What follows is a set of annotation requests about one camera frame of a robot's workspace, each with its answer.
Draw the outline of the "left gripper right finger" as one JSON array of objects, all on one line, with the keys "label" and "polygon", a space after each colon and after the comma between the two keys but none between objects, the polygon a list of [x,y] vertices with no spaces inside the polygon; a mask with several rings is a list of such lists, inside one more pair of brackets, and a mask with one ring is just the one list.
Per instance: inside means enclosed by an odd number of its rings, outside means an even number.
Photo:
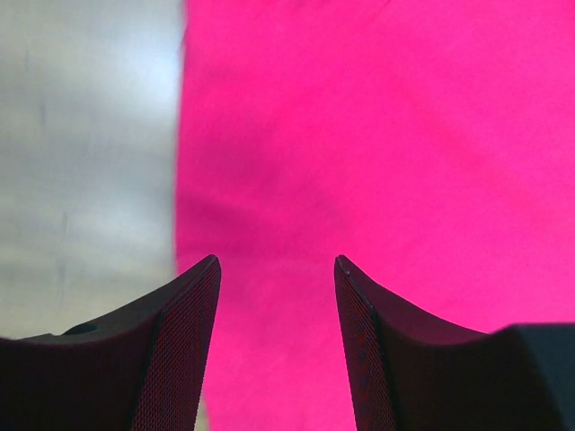
[{"label": "left gripper right finger", "polygon": [[513,324],[481,333],[334,264],[359,430],[571,430],[574,327]]}]

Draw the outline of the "pink t shirt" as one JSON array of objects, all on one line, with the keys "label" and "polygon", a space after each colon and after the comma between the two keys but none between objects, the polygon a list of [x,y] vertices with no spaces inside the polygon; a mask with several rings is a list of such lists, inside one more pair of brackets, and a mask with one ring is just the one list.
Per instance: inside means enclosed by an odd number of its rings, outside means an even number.
[{"label": "pink t shirt", "polygon": [[176,254],[213,430],[355,426],[333,263],[465,327],[574,317],[571,1],[189,1]]}]

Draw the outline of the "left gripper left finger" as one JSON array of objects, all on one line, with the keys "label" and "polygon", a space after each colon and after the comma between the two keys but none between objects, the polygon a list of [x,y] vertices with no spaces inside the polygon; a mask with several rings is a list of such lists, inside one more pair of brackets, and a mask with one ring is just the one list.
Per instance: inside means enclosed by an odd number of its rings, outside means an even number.
[{"label": "left gripper left finger", "polygon": [[60,334],[1,342],[4,430],[191,430],[220,291],[207,256]]}]

